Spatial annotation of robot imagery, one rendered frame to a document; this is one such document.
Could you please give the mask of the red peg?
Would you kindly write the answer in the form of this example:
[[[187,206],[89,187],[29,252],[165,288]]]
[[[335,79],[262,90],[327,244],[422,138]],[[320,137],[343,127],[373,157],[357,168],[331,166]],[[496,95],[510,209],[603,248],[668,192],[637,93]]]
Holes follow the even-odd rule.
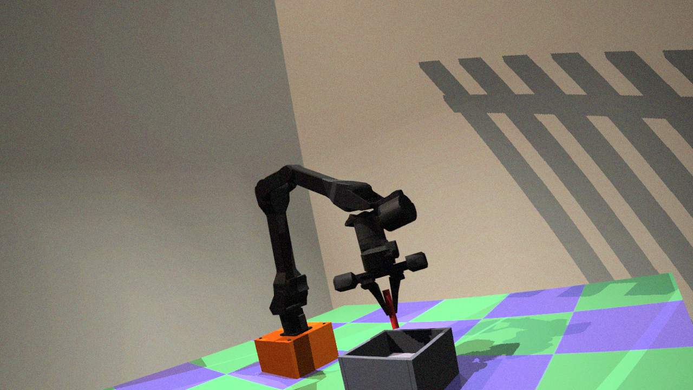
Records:
[[[396,329],[398,329],[398,328],[400,328],[400,327],[399,327],[399,325],[398,325],[398,320],[397,320],[397,317],[396,317],[396,314],[395,314],[395,310],[394,310],[394,308],[393,308],[392,299],[391,299],[391,294],[390,294],[389,289],[388,289],[388,290],[383,290],[383,296],[384,296],[384,301],[385,301],[385,303],[386,303],[386,305],[387,305],[386,308],[388,309],[388,314],[389,314],[389,317],[390,317],[390,323],[391,323],[391,326],[392,326],[392,330],[396,330]]]

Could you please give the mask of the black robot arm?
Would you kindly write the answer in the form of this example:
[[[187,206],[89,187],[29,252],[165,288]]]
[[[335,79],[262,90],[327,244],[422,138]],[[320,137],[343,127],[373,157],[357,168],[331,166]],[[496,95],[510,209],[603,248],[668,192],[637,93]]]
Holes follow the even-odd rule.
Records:
[[[354,227],[357,242],[366,238],[384,235],[416,217],[414,203],[396,190],[388,197],[381,197],[364,182],[338,180],[301,165],[286,165],[279,171],[257,182],[254,192],[258,206],[266,214],[269,226],[276,277],[271,313],[280,316],[284,333],[280,336],[297,336],[313,328],[308,326],[302,306],[307,304],[309,286],[305,274],[296,268],[291,246],[286,210],[290,192],[299,185],[310,191],[321,193],[346,212],[361,210],[361,214],[349,214],[345,226]],[[364,210],[374,209],[371,212]],[[387,241],[387,242],[386,242]],[[381,241],[381,246],[365,249],[361,254],[365,271],[386,268],[395,264],[400,252],[395,241]]]

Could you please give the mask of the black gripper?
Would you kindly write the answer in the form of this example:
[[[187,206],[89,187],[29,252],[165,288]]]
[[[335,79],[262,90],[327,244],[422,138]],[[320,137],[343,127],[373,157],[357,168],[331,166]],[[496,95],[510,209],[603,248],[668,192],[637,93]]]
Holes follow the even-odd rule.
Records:
[[[381,241],[385,240],[384,235],[373,236],[366,238],[359,242],[359,247],[361,248],[361,254],[365,252],[365,249],[373,249],[377,246],[381,246]],[[334,289],[343,292],[351,289],[355,289],[357,284],[361,284],[362,289],[369,290],[374,297],[377,299],[381,308],[383,308],[385,315],[388,314],[388,309],[386,308],[386,303],[384,302],[383,295],[381,294],[379,285],[375,282],[378,277],[390,276],[390,288],[392,294],[392,304],[397,313],[398,308],[398,291],[400,287],[400,281],[405,279],[404,271],[418,271],[421,269],[428,268],[428,262],[426,259],[426,254],[423,252],[418,252],[412,255],[405,256],[406,261],[393,264],[386,268],[374,268],[370,271],[363,272],[357,276],[353,272],[346,272],[340,276],[335,276],[332,279],[334,284]]]

